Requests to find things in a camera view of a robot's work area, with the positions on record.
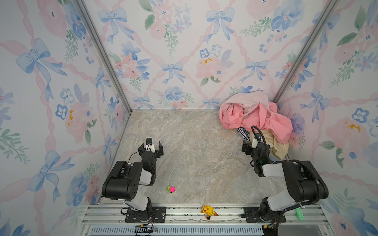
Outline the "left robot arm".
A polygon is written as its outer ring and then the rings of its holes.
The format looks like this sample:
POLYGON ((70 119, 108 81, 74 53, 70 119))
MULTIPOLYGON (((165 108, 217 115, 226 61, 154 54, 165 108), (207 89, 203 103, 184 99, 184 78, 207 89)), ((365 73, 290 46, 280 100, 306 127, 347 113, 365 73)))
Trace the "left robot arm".
POLYGON ((150 198, 138 191, 139 186, 153 186, 157 177, 157 159, 164 155, 163 145, 155 148, 151 138, 146 139, 136 152, 140 162, 117 161, 102 187, 102 196, 123 200, 127 205, 127 222, 149 222, 154 212, 150 198))

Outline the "blue white striped cloth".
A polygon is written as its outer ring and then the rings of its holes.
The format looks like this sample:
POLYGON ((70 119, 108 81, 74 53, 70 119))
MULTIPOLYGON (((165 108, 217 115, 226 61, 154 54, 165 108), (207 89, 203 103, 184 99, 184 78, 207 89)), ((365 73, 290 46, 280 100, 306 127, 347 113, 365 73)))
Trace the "blue white striped cloth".
POLYGON ((240 127, 240 128, 237 128, 237 132, 238 134, 246 141, 246 142, 249 142, 250 141, 250 132, 248 132, 245 128, 243 127, 240 127))

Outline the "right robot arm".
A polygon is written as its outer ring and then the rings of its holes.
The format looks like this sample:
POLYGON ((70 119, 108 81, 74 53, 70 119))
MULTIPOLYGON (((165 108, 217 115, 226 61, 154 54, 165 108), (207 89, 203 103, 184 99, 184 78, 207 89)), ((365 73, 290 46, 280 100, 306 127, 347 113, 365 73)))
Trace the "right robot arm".
POLYGON ((286 189, 264 198, 259 207, 244 207, 245 213, 241 217, 247 222, 278 224, 286 212, 328 197, 328 188, 310 161, 272 161, 264 142, 253 147, 244 141, 242 152, 251 156, 250 165, 259 177, 283 178, 286 184, 286 189))

